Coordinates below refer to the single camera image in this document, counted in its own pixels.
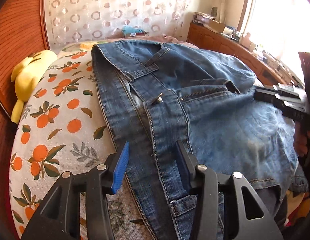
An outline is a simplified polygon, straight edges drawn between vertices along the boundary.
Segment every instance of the wooden cabinet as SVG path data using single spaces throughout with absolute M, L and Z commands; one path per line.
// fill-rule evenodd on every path
M 249 50 L 237 42 L 225 38 L 221 34 L 215 33 L 201 25 L 191 23 L 188 32 L 188 42 L 200 49 L 213 50 L 237 57 L 253 70 L 257 78 L 265 85 L 285 84 L 285 81 L 273 69 L 258 60 Z

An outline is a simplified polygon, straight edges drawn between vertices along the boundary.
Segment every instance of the white wall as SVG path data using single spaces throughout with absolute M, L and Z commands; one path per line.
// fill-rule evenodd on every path
M 193 19 L 193 12 L 211 13 L 214 0 L 192 0 L 191 5 L 185 10 L 185 20 L 183 23 L 182 37 L 180 40 L 186 41 L 188 29 Z
M 243 5 L 244 0 L 226 0 L 226 25 L 237 28 Z

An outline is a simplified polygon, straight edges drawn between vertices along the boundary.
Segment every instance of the jeans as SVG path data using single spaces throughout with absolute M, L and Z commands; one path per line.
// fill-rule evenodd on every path
M 130 142 L 126 175 L 157 239 L 188 240 L 191 232 L 197 198 L 183 189 L 177 140 L 215 172 L 240 171 L 254 189 L 278 192 L 279 206 L 298 164 L 294 124 L 271 104 L 254 101 L 256 76 L 245 64 L 213 51 L 137 40 L 95 45 L 92 63 L 113 143 Z

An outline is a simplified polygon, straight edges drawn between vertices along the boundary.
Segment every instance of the yellow plush toy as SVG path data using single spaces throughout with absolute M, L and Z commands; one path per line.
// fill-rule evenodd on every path
M 11 74 L 11 81 L 15 81 L 17 102 L 11 114 L 11 121 L 19 123 L 24 102 L 27 102 L 44 75 L 47 68 L 57 60 L 57 55 L 50 50 L 43 50 L 33 57 L 26 57 L 16 65 Z

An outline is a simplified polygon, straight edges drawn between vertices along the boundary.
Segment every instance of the bedsheet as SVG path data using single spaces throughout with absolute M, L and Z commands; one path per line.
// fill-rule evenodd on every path
M 196 48 L 169 36 L 138 39 Z M 114 153 L 97 96 L 90 51 L 94 44 L 116 40 L 67 45 L 25 104 L 12 149 L 9 181 L 19 237 L 60 174 L 87 172 Z M 155 239 L 126 180 L 115 196 L 107 198 L 116 239 Z M 87 239 L 84 195 L 80 203 L 81 237 Z

